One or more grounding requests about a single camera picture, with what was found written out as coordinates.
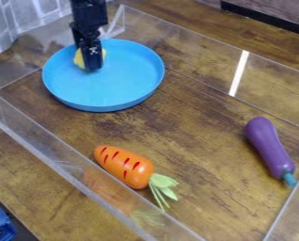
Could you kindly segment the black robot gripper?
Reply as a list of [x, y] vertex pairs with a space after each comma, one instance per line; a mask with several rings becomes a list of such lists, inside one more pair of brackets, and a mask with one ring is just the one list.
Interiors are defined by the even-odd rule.
[[75, 45], [81, 48], [86, 70], [98, 71], [103, 67], [103, 48], [97, 35], [86, 33], [109, 24], [106, 0], [70, 0], [74, 14], [71, 25]]

